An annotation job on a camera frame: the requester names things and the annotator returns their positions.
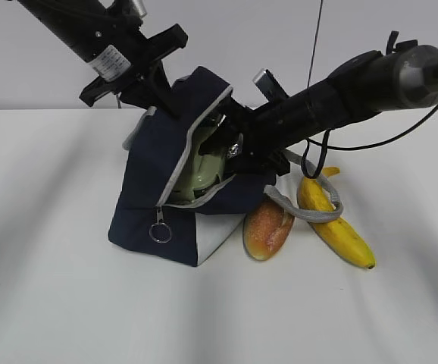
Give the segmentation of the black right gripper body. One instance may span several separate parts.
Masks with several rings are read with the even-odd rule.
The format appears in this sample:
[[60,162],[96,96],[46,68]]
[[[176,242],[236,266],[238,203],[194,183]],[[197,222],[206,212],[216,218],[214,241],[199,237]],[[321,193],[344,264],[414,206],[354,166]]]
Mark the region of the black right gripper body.
[[284,117],[279,115],[284,100],[270,101],[252,109],[231,98],[225,111],[225,131],[230,140],[240,144],[240,151],[226,162],[231,174],[263,174],[269,171],[278,176],[290,172],[283,154]]

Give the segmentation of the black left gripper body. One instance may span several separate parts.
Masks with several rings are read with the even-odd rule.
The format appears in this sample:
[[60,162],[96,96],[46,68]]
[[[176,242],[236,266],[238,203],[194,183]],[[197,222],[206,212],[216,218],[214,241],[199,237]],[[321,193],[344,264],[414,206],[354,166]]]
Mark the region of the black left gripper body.
[[178,24],[148,38],[138,21],[129,17],[80,20],[78,55],[97,74],[83,88],[80,100],[94,105],[107,94],[119,95],[130,85],[143,85],[149,69],[183,49],[188,36]]

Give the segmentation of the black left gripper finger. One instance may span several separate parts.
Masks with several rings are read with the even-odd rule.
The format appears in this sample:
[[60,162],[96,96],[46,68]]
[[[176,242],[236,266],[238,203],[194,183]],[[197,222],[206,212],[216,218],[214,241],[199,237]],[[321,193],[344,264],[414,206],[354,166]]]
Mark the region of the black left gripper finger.
[[143,85],[128,86],[120,93],[120,101],[142,109],[148,109],[155,105],[154,94],[147,86]]
[[171,89],[163,64],[150,67],[144,79],[145,100],[149,106],[166,111],[170,116],[181,116],[181,107]]

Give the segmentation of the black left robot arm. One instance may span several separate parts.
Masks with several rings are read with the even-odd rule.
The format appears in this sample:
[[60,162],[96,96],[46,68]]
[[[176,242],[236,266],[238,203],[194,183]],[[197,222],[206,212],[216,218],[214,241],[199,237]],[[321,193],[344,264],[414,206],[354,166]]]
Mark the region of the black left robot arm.
[[186,46],[183,28],[148,38],[140,30],[146,15],[141,1],[22,1],[41,24],[88,64],[97,78],[80,94],[89,107],[108,94],[122,103],[155,106],[174,118],[182,111],[164,71],[163,59]]

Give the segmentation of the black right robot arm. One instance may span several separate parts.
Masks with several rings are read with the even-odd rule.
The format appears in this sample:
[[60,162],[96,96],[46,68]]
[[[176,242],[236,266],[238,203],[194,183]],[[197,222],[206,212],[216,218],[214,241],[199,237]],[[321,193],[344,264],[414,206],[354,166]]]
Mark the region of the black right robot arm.
[[226,163],[226,170],[283,175],[289,167],[280,151],[293,144],[384,111],[438,104],[438,48],[402,42],[387,55],[365,52],[293,96],[269,71],[254,82],[268,102],[252,112],[242,133],[242,151]]

